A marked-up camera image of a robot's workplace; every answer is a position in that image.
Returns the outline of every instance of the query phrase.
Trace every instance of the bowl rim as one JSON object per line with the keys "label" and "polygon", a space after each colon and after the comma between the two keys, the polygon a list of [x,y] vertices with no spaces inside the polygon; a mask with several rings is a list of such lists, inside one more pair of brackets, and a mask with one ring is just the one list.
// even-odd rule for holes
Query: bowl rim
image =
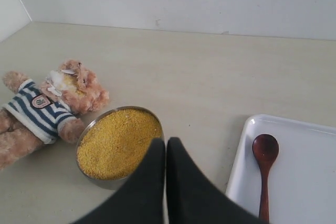
{"label": "bowl rim", "polygon": [[93,178],[93,177],[90,177],[89,175],[87,175],[81,168],[80,168],[80,165],[79,165],[79,162],[78,162],[78,156],[77,156],[77,153],[78,153],[78,148],[84,138],[84,136],[89,132],[89,130],[91,128],[93,128],[94,125],[96,125],[101,119],[103,119],[104,117],[106,117],[107,115],[110,115],[114,112],[117,112],[117,111],[122,111],[122,110],[129,110],[129,109],[132,109],[132,110],[140,110],[140,111],[144,111],[144,112],[147,112],[149,114],[151,114],[153,117],[155,117],[155,119],[158,121],[159,125],[160,125],[160,129],[161,129],[161,139],[164,139],[164,135],[163,135],[163,129],[162,129],[162,124],[159,120],[159,118],[150,110],[144,108],[144,107],[141,107],[141,106],[135,106],[135,105],[128,105],[128,106],[121,106],[121,107],[117,107],[117,108],[114,108],[114,109],[111,109],[111,110],[108,110],[108,111],[105,111],[104,113],[102,113],[100,116],[98,116],[97,118],[95,118],[94,120],[92,120],[87,126],[86,128],[83,130],[83,132],[80,134],[79,138],[78,138],[78,141],[77,141],[77,144],[76,144],[76,153],[75,153],[75,157],[76,157],[76,164],[77,164],[77,167],[78,169],[81,171],[81,173],[87,177],[88,179],[90,180],[96,180],[96,181],[99,181],[99,182],[120,182],[122,180],[125,180],[127,179],[130,175],[127,175],[127,176],[124,176],[122,178],[118,178],[118,179],[98,179],[98,178]]}

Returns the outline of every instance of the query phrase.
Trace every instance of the striped shirt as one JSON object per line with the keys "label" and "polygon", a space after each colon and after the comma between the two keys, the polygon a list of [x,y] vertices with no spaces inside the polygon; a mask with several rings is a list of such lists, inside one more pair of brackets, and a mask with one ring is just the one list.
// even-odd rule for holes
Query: striped shirt
{"label": "striped shirt", "polygon": [[37,89],[32,79],[22,83],[18,93],[3,108],[45,144],[54,143],[64,124],[75,119],[68,105],[50,100]]}

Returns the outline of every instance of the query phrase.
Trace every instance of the metal bowl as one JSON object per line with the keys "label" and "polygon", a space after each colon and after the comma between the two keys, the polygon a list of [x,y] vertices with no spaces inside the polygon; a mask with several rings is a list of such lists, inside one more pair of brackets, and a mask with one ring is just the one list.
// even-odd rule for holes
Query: metal bowl
{"label": "metal bowl", "polygon": [[151,111],[149,111],[148,109],[145,109],[145,108],[142,108],[142,107],[138,107],[138,106],[123,106],[123,107],[119,107],[119,108],[116,108],[116,109],[112,109],[112,110],[109,110],[107,112],[105,112],[104,114],[100,115],[99,117],[97,117],[95,120],[93,120],[86,128],[85,130],[82,132],[81,136],[79,137],[79,140],[78,140],[78,143],[77,143],[77,146],[76,146],[76,163],[77,163],[77,167],[78,169],[82,172],[82,174],[88,179],[90,180],[93,184],[101,187],[101,188],[104,188],[104,189],[109,189],[109,190],[117,190],[118,188],[120,188],[125,182],[126,180],[128,179],[129,175],[124,177],[124,178],[120,178],[120,179],[113,179],[113,180],[102,180],[102,179],[97,179],[97,178],[92,178],[90,176],[88,176],[86,173],[84,173],[82,171],[82,169],[80,168],[79,166],[79,163],[78,163],[78,159],[77,159],[77,150],[78,150],[78,147],[80,146],[81,144],[81,141],[83,140],[84,136],[88,133],[88,131],[99,121],[101,120],[102,118],[104,118],[105,116],[113,113],[113,112],[116,112],[116,111],[120,111],[120,110],[128,110],[128,109],[133,109],[133,110],[140,110],[140,111],[144,111],[144,112],[147,112],[149,114],[151,114],[152,116],[154,116],[159,125],[160,125],[160,128],[161,128],[161,139],[164,139],[164,136],[163,136],[163,130],[162,130],[162,125],[161,125],[161,122],[159,120],[159,118]]}

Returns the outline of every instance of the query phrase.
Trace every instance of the countertop surface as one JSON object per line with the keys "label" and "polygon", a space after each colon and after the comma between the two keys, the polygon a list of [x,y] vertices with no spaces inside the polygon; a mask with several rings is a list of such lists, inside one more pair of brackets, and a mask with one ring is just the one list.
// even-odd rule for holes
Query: countertop surface
{"label": "countertop surface", "polygon": [[[30,23],[0,44],[0,74],[41,82],[79,59],[110,91],[102,111],[138,105],[178,136],[225,191],[245,121],[254,114],[336,126],[336,42]],[[1,83],[0,101],[13,94]],[[78,171],[62,141],[0,173],[1,223],[69,223],[112,194]]]}

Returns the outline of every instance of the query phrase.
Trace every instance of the stuffed toy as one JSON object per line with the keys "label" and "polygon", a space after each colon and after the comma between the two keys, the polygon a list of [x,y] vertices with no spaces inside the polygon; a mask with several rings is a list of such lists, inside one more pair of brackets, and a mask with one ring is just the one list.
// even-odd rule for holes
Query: stuffed toy
{"label": "stuffed toy", "polygon": [[77,60],[65,61],[40,85],[16,71],[3,82],[15,96],[0,110],[0,170],[59,138],[77,142],[85,126],[76,116],[109,102],[96,74]]}

